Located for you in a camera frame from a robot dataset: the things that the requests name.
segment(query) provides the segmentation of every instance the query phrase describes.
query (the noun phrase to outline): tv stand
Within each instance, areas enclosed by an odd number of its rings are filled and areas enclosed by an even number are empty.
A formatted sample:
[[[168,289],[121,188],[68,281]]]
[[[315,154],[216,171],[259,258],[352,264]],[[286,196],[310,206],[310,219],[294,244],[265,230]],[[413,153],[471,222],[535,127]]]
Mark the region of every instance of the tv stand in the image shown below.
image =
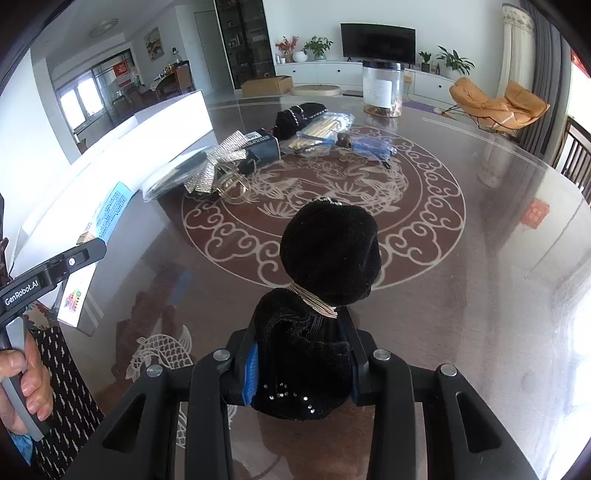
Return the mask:
[[[363,64],[356,61],[343,59],[283,63],[275,65],[275,71],[277,75],[292,77],[294,86],[337,85],[343,91],[363,91]],[[444,110],[454,105],[449,93],[453,80],[414,69],[405,69],[404,76],[407,78],[404,86],[405,100],[414,100]]]

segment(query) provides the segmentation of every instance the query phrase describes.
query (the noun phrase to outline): silver ribbon bow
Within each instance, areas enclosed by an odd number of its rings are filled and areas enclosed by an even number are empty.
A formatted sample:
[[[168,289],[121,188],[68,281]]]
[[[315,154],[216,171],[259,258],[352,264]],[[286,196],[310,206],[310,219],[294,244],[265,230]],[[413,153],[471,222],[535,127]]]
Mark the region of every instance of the silver ribbon bow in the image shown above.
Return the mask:
[[[242,147],[248,143],[246,137],[236,131],[220,143],[216,148],[207,153],[207,159],[195,170],[194,175],[184,185],[189,193],[211,193],[216,181],[216,173],[219,167],[225,166],[227,171],[235,168],[238,160],[244,160],[248,153]]]

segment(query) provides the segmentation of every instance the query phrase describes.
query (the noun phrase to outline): clear plastic bag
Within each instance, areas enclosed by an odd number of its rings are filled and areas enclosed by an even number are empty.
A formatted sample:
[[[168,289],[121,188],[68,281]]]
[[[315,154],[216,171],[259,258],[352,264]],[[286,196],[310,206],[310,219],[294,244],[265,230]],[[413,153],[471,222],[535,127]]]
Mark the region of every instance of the clear plastic bag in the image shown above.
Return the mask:
[[[193,177],[197,169],[206,164],[206,153],[212,149],[191,146],[152,173],[141,186],[144,201],[154,200]]]
[[[339,134],[337,146],[352,150],[368,160],[389,162],[392,155],[398,150],[386,140],[366,135],[352,135],[348,132]]]
[[[326,112],[309,123],[295,137],[281,144],[283,153],[310,154],[331,149],[337,136],[351,128],[355,117],[350,113]]]

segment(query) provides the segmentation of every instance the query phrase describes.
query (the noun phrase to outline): ceiling light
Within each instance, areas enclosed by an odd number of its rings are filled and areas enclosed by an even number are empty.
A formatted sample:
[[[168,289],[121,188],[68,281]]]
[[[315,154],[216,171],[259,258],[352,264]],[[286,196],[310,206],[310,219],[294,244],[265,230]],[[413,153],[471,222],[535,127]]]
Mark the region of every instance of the ceiling light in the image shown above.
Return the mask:
[[[118,21],[119,21],[118,18],[112,18],[111,20],[105,20],[104,22],[99,23],[98,26],[95,27],[92,30],[92,32],[90,32],[89,37],[95,38],[95,37],[98,37],[99,35],[102,35],[107,30],[110,30],[111,28],[113,28],[117,24]]]

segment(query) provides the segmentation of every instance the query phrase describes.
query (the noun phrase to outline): glass table top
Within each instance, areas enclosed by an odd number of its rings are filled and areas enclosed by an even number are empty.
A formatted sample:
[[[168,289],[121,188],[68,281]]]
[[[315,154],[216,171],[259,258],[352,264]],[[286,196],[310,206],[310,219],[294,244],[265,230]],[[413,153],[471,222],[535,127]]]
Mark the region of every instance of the glass table top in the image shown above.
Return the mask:
[[[288,283],[278,257],[285,225],[328,194],[364,206],[379,226],[382,273],[350,306],[356,325],[409,364],[455,364],[538,476],[560,478],[591,436],[589,206],[552,168],[475,125],[411,108],[376,118],[355,98],[322,102],[352,113],[354,132],[396,146],[392,168],[340,150],[285,155],[250,177],[237,205],[182,187],[131,200],[82,313],[92,336],[63,328],[99,405],[107,413],[145,369],[148,346],[180,366],[246,328],[260,297]],[[272,128],[293,104],[242,100],[209,113],[221,141]],[[239,479],[365,478],[372,408],[349,403],[307,423],[247,407],[230,416]]]

